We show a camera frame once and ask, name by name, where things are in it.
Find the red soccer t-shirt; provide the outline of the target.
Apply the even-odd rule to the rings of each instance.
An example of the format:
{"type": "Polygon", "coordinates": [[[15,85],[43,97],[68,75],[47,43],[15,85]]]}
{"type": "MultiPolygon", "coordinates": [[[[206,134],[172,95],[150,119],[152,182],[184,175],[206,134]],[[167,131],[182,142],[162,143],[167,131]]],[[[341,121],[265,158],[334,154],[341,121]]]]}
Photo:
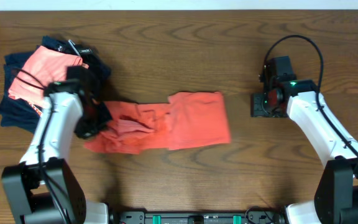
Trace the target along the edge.
{"type": "Polygon", "coordinates": [[[147,149],[189,149],[229,144],[231,133],[220,92],[178,92],[168,103],[107,101],[112,120],[85,142],[98,153],[139,154],[147,149]]]}

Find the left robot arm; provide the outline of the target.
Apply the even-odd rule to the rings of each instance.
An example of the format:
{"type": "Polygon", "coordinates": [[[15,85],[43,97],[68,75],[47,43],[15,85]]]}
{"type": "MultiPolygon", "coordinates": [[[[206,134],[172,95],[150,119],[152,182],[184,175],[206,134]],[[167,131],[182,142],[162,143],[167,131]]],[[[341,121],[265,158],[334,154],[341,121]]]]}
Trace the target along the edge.
{"type": "Polygon", "coordinates": [[[94,97],[100,76],[82,66],[67,68],[64,81],[43,84],[46,102],[31,144],[20,162],[5,167],[1,182],[16,223],[109,223],[105,203],[91,202],[67,160],[73,136],[87,139],[111,119],[94,97]]]}

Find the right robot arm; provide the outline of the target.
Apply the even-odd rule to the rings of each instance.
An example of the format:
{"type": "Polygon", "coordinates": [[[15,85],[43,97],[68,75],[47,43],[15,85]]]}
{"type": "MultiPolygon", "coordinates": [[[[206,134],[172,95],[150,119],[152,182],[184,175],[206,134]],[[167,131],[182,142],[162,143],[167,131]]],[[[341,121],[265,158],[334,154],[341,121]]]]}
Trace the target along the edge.
{"type": "Polygon", "coordinates": [[[251,115],[289,118],[303,131],[324,171],[314,199],[286,207],[286,223],[358,223],[358,142],[318,93],[313,80],[299,80],[287,56],[264,63],[251,115]]]}

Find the folded black garment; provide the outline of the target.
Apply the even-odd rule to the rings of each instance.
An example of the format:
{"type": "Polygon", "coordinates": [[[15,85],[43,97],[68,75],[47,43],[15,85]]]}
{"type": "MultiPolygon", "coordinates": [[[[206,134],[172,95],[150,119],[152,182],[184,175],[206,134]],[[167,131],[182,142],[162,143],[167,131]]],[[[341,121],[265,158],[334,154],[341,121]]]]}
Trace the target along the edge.
{"type": "Polygon", "coordinates": [[[75,54],[83,59],[83,63],[88,65],[88,70],[90,70],[97,79],[97,90],[100,92],[105,81],[107,81],[111,75],[111,69],[99,58],[96,49],[87,45],[76,44],[72,40],[68,40],[68,45],[75,54]]]}

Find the folded pink shirt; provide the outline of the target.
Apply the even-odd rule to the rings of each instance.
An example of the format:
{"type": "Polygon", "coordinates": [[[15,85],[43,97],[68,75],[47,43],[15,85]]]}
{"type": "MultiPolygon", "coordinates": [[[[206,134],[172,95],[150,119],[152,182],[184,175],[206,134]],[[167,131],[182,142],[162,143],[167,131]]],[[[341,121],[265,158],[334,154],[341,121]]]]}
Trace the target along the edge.
{"type": "MultiPolygon", "coordinates": [[[[25,62],[22,70],[38,79],[43,86],[50,82],[64,81],[67,77],[67,68],[81,65],[89,68],[83,59],[77,55],[64,54],[40,46],[25,62]]],[[[8,96],[13,100],[23,99],[28,103],[44,108],[42,86],[24,72],[19,72],[8,89],[8,96]]]]}

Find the folded navy garment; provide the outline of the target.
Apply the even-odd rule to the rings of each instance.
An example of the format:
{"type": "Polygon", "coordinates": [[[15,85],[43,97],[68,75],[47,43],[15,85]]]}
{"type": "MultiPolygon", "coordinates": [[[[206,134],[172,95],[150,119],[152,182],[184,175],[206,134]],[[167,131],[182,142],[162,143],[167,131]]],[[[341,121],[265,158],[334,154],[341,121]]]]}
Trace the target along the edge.
{"type": "MultiPolygon", "coordinates": [[[[75,54],[68,45],[67,40],[57,40],[49,36],[44,36],[42,46],[57,50],[61,53],[75,54]]],[[[16,126],[33,133],[41,116],[39,106],[32,106],[24,100],[13,100],[8,97],[8,88],[14,81],[17,73],[14,68],[22,68],[25,61],[32,55],[32,52],[15,53],[4,57],[4,96],[0,102],[1,126],[16,126]]]]}

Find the black mounting rail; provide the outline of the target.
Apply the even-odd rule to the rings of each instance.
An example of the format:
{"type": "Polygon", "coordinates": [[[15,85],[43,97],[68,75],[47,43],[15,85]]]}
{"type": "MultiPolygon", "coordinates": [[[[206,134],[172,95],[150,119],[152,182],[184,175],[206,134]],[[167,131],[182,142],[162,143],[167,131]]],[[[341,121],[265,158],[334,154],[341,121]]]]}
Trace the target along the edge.
{"type": "Polygon", "coordinates": [[[275,210],[251,207],[236,212],[111,212],[112,224],[286,224],[285,215],[275,210]]]}

